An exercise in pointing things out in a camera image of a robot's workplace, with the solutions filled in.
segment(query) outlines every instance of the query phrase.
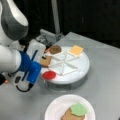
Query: background wall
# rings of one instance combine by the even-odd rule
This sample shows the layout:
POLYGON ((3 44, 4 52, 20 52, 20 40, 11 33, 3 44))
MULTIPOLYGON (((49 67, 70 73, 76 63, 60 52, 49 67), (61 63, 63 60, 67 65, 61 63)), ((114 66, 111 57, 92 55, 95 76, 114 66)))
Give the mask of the background wall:
MULTIPOLYGON (((14 0, 30 23, 28 36, 41 28, 55 32, 50 0, 14 0)), ((58 0, 61 32, 72 31, 120 46, 119 0, 58 0)))

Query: plate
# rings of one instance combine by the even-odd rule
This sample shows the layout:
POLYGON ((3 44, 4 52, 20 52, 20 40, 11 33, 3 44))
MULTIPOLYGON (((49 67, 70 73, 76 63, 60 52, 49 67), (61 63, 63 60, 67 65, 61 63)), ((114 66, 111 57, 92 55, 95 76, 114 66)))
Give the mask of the plate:
POLYGON ((84 52, 79 56, 74 56, 69 53, 70 49, 71 47, 62 47, 61 53, 52 55, 49 68, 42 68, 42 74, 48 70, 56 73, 56 77, 49 82, 57 85, 72 84, 81 80, 88 73, 90 68, 88 56, 84 52))
POLYGON ((95 112, 92 105, 83 97, 77 95, 63 95, 56 98, 47 108, 45 120, 61 120, 61 117, 73 104, 80 103, 87 109, 84 120, 95 120, 95 112))

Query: gray table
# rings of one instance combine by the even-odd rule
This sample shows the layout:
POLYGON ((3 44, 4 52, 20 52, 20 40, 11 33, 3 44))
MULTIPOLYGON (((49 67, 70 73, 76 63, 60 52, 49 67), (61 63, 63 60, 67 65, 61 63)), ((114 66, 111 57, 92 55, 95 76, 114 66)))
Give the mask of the gray table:
POLYGON ((87 80, 76 90, 55 92, 40 80, 28 93, 12 85, 0 86, 0 120, 44 120, 48 105, 64 94, 76 94, 93 106, 97 120, 118 120, 120 117, 120 49, 69 33, 58 43, 84 48, 90 59, 87 80))

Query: cable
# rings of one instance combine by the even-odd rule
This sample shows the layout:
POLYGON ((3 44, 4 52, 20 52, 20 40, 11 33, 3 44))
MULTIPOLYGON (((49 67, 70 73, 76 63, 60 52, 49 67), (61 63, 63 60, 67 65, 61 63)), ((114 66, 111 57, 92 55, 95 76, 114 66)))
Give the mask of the cable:
POLYGON ((5 82, 5 77, 3 74, 0 73, 0 85, 2 85, 5 82))
POLYGON ((28 89, 27 90, 21 90, 18 85, 16 85, 16 88, 20 91, 20 92, 28 92, 31 90, 31 88, 34 86, 34 84, 29 83, 28 89))

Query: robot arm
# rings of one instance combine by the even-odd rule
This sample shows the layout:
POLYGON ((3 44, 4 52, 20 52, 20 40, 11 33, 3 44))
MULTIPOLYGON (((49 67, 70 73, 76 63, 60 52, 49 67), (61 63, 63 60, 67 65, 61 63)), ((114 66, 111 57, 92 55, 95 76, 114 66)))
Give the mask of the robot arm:
POLYGON ((10 45, 28 33, 28 21, 13 0, 0 0, 0 43, 10 45))
POLYGON ((28 89, 22 90, 16 85, 22 92, 29 91, 36 83, 41 71, 39 60, 45 50, 45 46, 35 40, 30 42, 27 53, 7 47, 27 32, 28 21, 13 0, 0 0, 0 73, 6 72, 5 77, 10 73, 9 79, 14 82, 17 78, 23 84, 27 81, 28 89))

